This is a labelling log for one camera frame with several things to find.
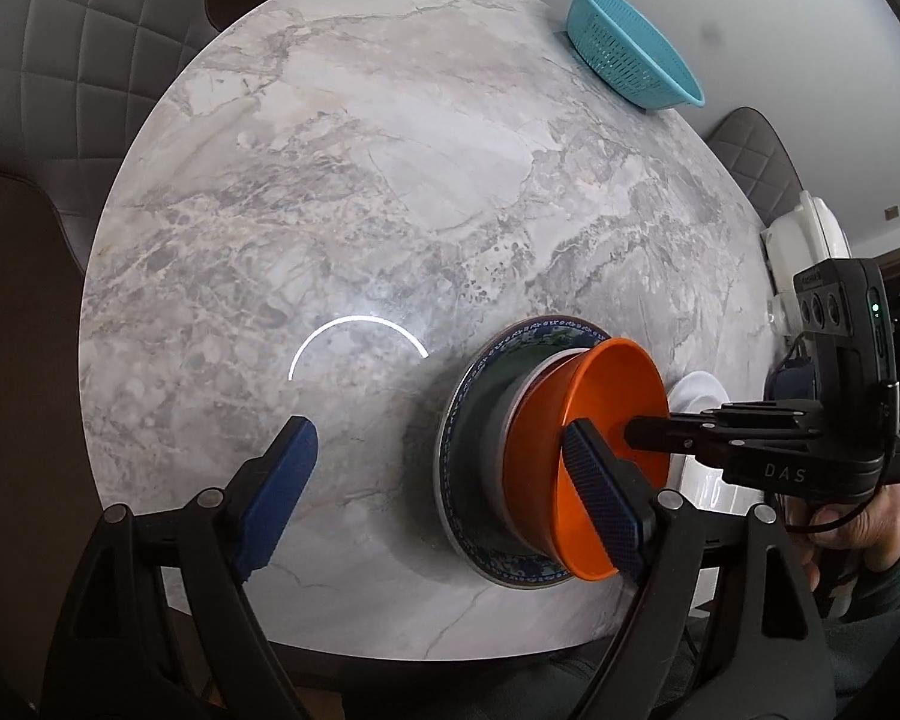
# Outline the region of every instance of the camera lens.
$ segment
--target camera lens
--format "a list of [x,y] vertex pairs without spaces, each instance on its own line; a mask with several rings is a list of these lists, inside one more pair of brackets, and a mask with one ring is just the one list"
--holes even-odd
[[836,325],[840,324],[840,304],[837,303],[837,298],[834,298],[833,295],[826,298],[826,312],[830,314],[831,322]]
[[823,327],[823,302],[819,295],[813,296],[813,318],[819,327]]

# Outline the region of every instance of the blue and white patterned bowl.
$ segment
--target blue and white patterned bowl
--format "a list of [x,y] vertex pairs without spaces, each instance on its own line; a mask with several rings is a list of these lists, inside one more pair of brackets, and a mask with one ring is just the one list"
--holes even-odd
[[434,494],[453,548],[481,576],[514,589],[549,587],[570,572],[513,536],[484,495],[482,428],[504,391],[554,352],[588,349],[610,335],[574,317],[535,317],[500,333],[480,350],[454,389],[437,431]]

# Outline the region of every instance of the round marble table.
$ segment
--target round marble table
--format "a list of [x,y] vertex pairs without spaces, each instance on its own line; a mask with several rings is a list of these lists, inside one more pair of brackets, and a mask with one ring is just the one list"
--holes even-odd
[[[180,506],[311,418],[317,469],[247,584],[271,640],[479,659],[613,629],[620,581],[495,586],[439,525],[440,412],[511,322],[574,314],[643,344],[668,385],[702,368],[734,399],[761,394],[756,214],[676,112],[581,64],[562,17],[538,0],[271,0],[190,64],[127,154],[80,324],[98,490],[138,514]],[[343,322],[298,354],[360,316],[405,333]],[[185,608],[178,586],[170,600]]]

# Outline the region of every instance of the basket rim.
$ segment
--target basket rim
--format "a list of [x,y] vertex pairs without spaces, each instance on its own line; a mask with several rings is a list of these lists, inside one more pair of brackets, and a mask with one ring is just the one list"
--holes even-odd
[[697,77],[694,75],[693,71],[690,69],[690,65],[688,65],[687,61],[680,55],[680,52],[674,47],[674,45],[669,40],[667,40],[666,35],[664,35],[659,29],[656,28],[656,26],[653,24],[653,22],[650,19],[648,19],[646,16],[643,15],[643,13],[641,13],[639,10],[637,10],[628,0],[620,0],[620,1],[623,1],[624,4],[626,4],[626,6],[628,6],[632,11],[634,11],[634,13],[636,15],[638,15],[642,20],[644,20],[646,25],[648,25],[648,27],[650,29],[652,29],[654,32],[656,32],[656,34],[658,34],[660,36],[660,39],[670,47],[670,50],[672,50],[672,52],[674,52],[674,56],[676,56],[677,59],[679,59],[680,64],[682,64],[684,66],[684,68],[686,68],[687,74],[691,77],[691,79],[693,79],[693,83],[696,85],[698,93],[700,93],[699,97],[695,97],[682,84],[677,83],[677,81],[675,81],[674,78],[667,71],[663,70],[663,68],[661,68],[658,65],[658,63],[656,63],[656,61],[653,59],[653,57],[650,57],[650,55],[648,55],[648,53],[645,52],[645,50],[643,50],[643,47],[641,47],[640,44],[638,42],[636,42],[634,40],[634,38],[632,38],[631,35],[628,32],[626,32],[626,30],[624,28],[622,28],[620,25],[618,25],[618,23],[616,23],[615,20],[610,18],[610,16],[607,15],[607,13],[605,13],[604,9],[602,9],[602,7],[600,5],[597,5],[597,2],[595,0],[586,0],[586,2],[594,9],[594,11],[597,13],[598,17],[600,18],[600,20],[607,26],[607,28],[609,28],[610,31],[613,32],[613,34],[617,38],[626,41],[626,43],[639,54],[639,56],[643,59],[643,61],[645,61],[648,65],[650,65],[656,71],[656,73],[659,75],[660,79],[668,87],[670,87],[671,90],[673,90],[674,92],[679,94],[684,99],[684,101],[686,101],[687,103],[690,103],[691,105],[696,105],[697,108],[703,107],[704,103],[706,102],[706,98],[703,95],[703,86],[701,86],[700,81],[698,81]]

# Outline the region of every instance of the blue gripper pad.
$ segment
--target blue gripper pad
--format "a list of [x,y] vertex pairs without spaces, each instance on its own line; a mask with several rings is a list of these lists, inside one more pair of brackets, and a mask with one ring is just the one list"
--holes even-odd
[[[575,420],[564,429],[563,464],[607,557],[640,584],[648,567],[644,546],[653,530],[653,510],[643,498],[650,483],[634,464],[613,455],[588,419]],[[639,479],[632,477],[634,471]]]
[[317,464],[317,428],[309,419],[291,419],[266,454],[247,464],[261,464],[266,478],[239,521],[240,541],[230,564],[239,581],[246,581],[274,555]]

